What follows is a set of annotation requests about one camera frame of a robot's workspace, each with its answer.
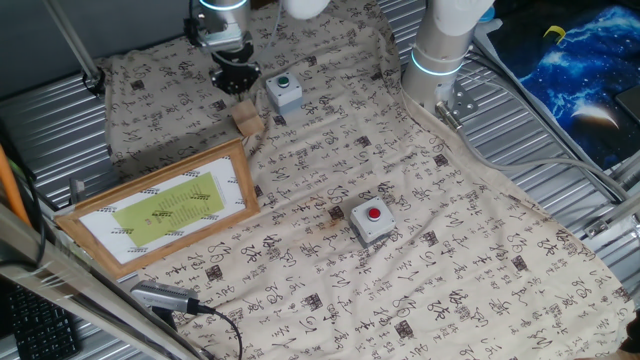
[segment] green button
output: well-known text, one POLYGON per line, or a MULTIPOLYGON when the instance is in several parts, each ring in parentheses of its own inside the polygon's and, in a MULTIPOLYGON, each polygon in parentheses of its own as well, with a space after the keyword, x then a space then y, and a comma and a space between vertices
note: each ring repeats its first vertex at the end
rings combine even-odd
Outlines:
POLYGON ((289 86, 289 78, 286 76, 278 78, 278 86, 280 86, 281 88, 286 88, 287 86, 289 86))

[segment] wooden frame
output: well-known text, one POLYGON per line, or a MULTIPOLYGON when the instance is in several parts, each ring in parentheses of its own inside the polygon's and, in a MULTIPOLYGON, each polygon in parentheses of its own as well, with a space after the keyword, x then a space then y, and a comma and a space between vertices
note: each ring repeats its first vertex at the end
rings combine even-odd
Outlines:
POLYGON ((235 139, 83 201, 76 205, 72 213, 56 218, 56 223, 96 262, 102 265, 107 272, 116 278, 120 278, 259 212, 260 207, 251 173, 249 172, 249 165, 244 154, 244 148, 242 147, 241 139, 235 139), (233 164, 245 209, 148 254, 121 264, 80 221, 80 218, 87 214, 225 156, 229 156, 233 164))

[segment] orange rod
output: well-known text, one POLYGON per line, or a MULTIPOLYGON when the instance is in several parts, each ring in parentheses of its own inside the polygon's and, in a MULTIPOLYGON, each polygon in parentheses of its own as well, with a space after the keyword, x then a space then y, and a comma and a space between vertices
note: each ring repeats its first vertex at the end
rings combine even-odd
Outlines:
POLYGON ((4 185, 4 190, 7 193, 11 210, 13 210, 13 212, 27 225, 31 226, 29 216, 27 216, 27 211, 25 210, 22 198, 20 197, 16 178, 13 176, 11 166, 9 165, 9 161, 7 160, 7 156, 5 155, 2 146, 0 146, 0 181, 2 181, 2 184, 4 185))

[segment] keyboard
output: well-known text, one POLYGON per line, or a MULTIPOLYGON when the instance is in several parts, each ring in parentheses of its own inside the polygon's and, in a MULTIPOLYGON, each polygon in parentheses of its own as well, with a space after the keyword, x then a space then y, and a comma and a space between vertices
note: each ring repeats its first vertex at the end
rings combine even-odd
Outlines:
POLYGON ((68 359, 80 351, 71 314, 17 286, 8 295, 21 360, 68 359))

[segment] blue galaxy image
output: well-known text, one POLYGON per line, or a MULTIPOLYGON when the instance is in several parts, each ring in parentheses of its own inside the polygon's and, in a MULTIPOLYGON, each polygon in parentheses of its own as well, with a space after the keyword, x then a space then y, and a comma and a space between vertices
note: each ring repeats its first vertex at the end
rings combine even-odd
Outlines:
POLYGON ((640 150, 640 124, 615 102, 640 85, 640 17, 633 11, 613 6, 568 31, 520 81, 601 168, 640 150))

